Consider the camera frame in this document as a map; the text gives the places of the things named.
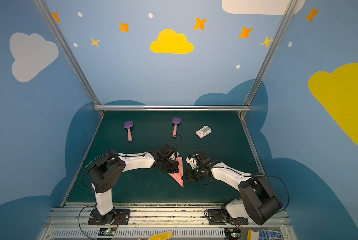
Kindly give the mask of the pink square paper sheet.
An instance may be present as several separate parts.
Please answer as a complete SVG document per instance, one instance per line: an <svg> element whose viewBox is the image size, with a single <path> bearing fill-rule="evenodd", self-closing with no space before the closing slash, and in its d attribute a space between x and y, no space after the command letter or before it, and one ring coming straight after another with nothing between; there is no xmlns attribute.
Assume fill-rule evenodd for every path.
<svg viewBox="0 0 358 240"><path fill-rule="evenodd" d="M178 173L174 173L174 174L170 174L170 176L176 181L178 182L182 187L184 187L184 181L182 179L183 177L183 160L182 157L178 157L176 159L176 161L179 163L179 172Z"/></svg>

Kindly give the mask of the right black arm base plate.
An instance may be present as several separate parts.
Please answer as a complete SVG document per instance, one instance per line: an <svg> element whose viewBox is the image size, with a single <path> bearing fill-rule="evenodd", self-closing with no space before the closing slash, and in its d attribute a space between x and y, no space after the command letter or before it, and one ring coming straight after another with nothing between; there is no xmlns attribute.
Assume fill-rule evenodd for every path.
<svg viewBox="0 0 358 240"><path fill-rule="evenodd" d="M210 225L248 225L247 218L233 218L222 209L206 209L204 215Z"/></svg>

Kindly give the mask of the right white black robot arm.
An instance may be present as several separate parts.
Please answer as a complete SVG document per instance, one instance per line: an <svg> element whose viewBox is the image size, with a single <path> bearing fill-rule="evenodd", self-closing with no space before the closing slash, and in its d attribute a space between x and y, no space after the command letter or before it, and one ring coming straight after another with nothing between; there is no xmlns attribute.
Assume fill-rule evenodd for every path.
<svg viewBox="0 0 358 240"><path fill-rule="evenodd" d="M240 199L224 203L219 210L206 210L206 217L214 225L235 224L240 218L250 218L263 225L284 207L280 197L268 182L267 176L244 173L223 162L212 160L202 150L186 158L190 165L184 172L184 181L200 182L205 177L226 183L240 193Z"/></svg>

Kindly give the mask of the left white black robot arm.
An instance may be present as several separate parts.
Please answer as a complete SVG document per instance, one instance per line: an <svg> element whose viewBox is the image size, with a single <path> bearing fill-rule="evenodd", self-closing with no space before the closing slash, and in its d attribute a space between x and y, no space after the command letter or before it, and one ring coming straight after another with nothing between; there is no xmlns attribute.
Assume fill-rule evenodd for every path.
<svg viewBox="0 0 358 240"><path fill-rule="evenodd" d="M137 170L160 168L164 173L183 175L182 160L179 152L165 144L157 151L137 154L124 154L109 151L98 157L89 168L88 177L95 193L96 204L90 213L89 226L127 225L131 210L116 209L113 203L112 189L122 173Z"/></svg>

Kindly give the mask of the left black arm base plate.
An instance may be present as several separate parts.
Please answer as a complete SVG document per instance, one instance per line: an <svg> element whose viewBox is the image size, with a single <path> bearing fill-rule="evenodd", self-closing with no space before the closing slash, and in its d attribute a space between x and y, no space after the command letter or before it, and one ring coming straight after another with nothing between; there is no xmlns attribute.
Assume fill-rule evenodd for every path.
<svg viewBox="0 0 358 240"><path fill-rule="evenodd" d="M115 209L105 215L101 215L97 208L91 211L88 225L128 225L130 219L130 209Z"/></svg>

